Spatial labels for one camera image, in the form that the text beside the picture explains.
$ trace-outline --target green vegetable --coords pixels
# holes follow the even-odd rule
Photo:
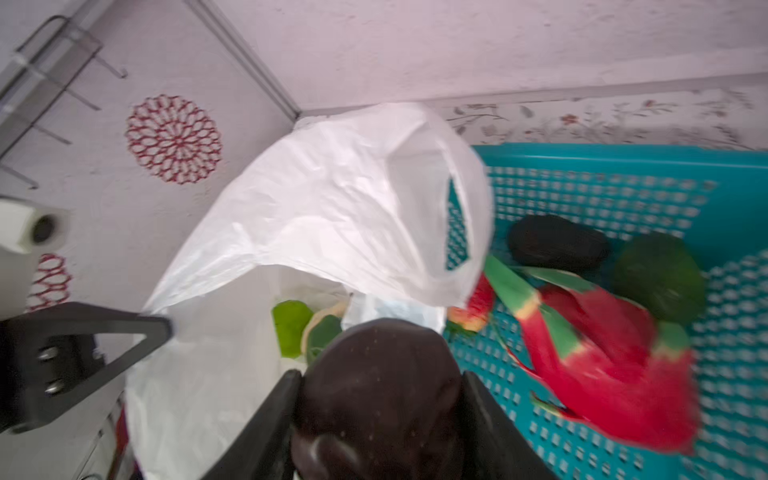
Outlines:
[[[301,334],[312,319],[312,310],[298,300],[278,303],[272,309],[280,355],[295,359],[301,355]]]
[[[306,341],[306,362],[312,365],[323,349],[340,333],[341,319],[334,315],[324,316],[320,323],[310,330]]]
[[[633,238],[614,268],[614,292],[661,322],[687,325],[707,306],[707,285],[685,243],[653,232]]]

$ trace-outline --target red circular pattern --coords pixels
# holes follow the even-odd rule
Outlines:
[[[64,257],[55,253],[40,256],[38,270],[32,277],[27,296],[27,312],[48,308],[69,300],[69,282],[72,275],[65,268]]]
[[[182,97],[147,98],[128,117],[128,150],[166,182],[197,183],[221,160],[221,134],[205,110]]]

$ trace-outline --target wall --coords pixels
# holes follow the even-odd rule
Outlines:
[[[71,211],[70,237],[56,252],[64,272],[50,279],[70,300],[138,311],[219,191],[293,122],[180,0],[117,0],[92,31],[104,42],[104,56],[129,76],[119,80],[89,65],[73,88],[102,110],[63,96],[42,124],[72,145],[31,131],[3,163],[41,186],[28,190],[0,172],[0,194]],[[222,146],[207,178],[164,181],[129,151],[133,107],[161,94],[194,102],[215,123],[193,142]],[[30,305],[41,298],[32,296]],[[0,435],[3,478],[71,478],[120,390],[118,381],[51,425]]]
[[[303,110],[768,71],[764,0],[207,0]]]

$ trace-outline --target dragon fruit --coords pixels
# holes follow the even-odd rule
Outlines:
[[[522,268],[536,290],[494,257],[485,275],[520,322],[532,368],[510,357],[564,407],[533,403],[623,443],[657,452],[691,451],[699,427],[693,356],[685,331],[577,275]]]
[[[494,300],[496,300],[496,295],[493,293],[493,288],[485,275],[481,273],[475,292],[469,298],[467,308],[461,309],[457,306],[448,308],[449,324],[446,328],[468,334],[479,332],[488,324]]]

